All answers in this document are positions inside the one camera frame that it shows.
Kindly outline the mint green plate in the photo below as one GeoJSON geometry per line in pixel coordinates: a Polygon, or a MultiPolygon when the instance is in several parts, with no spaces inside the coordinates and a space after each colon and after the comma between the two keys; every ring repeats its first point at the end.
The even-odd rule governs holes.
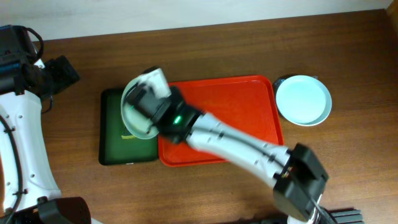
{"type": "Polygon", "coordinates": [[[127,102],[128,93],[138,86],[141,81],[141,75],[131,80],[123,90],[121,97],[121,117],[126,129],[136,138],[152,139],[159,133],[153,126],[150,119],[141,115],[132,105],[127,102]]]}

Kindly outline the yellow green scrub sponge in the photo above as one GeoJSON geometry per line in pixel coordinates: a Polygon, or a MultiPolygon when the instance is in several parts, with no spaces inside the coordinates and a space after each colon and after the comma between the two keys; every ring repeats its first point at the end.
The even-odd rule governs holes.
{"type": "Polygon", "coordinates": [[[123,131],[122,135],[121,135],[122,139],[134,139],[135,135],[131,134],[128,130],[127,131],[123,131]]]}

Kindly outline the light blue plate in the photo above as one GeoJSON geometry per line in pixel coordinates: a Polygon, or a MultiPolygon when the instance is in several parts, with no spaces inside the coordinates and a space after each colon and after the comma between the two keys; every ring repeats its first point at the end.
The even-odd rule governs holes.
{"type": "Polygon", "coordinates": [[[316,126],[326,120],[332,109],[328,88],[316,77],[292,75],[274,83],[279,113],[299,126],[316,126]]]}

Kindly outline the white plate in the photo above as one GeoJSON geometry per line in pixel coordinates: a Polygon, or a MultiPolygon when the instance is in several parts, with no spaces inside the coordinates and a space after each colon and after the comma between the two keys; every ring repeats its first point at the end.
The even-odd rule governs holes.
{"type": "Polygon", "coordinates": [[[281,115],[299,126],[316,126],[324,122],[331,113],[330,95],[280,95],[276,98],[281,115]]]}

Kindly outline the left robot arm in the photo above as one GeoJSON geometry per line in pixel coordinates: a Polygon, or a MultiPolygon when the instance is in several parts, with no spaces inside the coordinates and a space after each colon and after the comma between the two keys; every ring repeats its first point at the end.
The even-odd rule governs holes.
{"type": "Polygon", "coordinates": [[[42,103],[80,77],[63,55],[41,60],[30,27],[1,27],[1,223],[96,223],[85,200],[62,197],[52,175],[42,133],[42,103]]]}

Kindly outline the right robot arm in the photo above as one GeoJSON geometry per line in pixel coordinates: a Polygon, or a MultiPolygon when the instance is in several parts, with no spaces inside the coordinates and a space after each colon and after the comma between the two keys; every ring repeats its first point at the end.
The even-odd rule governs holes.
{"type": "Polygon", "coordinates": [[[289,149],[228,126],[188,104],[176,86],[168,85],[159,67],[127,84],[121,116],[127,130],[139,139],[161,135],[254,174],[273,190],[275,205],[288,216],[287,223],[336,222],[319,205],[328,174],[309,147],[296,144],[289,149]]]}

